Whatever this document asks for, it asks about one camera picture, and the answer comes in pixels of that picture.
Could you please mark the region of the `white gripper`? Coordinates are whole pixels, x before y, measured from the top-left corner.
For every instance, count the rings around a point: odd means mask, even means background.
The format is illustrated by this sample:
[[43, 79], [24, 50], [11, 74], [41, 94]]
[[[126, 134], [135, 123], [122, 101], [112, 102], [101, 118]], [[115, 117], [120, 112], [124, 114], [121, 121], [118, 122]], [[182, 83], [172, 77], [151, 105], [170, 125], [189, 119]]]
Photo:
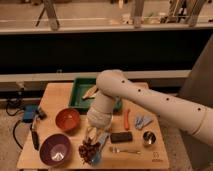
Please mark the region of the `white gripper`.
[[87, 113], [87, 120], [90, 126], [107, 130], [111, 126], [112, 115], [90, 110]]

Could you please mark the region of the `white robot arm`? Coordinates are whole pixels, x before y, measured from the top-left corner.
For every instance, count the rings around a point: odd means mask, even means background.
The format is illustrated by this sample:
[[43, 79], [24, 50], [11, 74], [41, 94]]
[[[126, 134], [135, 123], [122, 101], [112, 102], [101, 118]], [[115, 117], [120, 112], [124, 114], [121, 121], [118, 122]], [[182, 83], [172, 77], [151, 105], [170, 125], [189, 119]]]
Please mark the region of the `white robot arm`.
[[174, 123], [179, 129], [213, 147], [213, 109], [205, 105], [142, 88], [129, 81], [121, 70], [104, 70], [96, 78], [97, 95], [87, 112], [96, 128], [111, 124], [115, 98], [142, 106]]

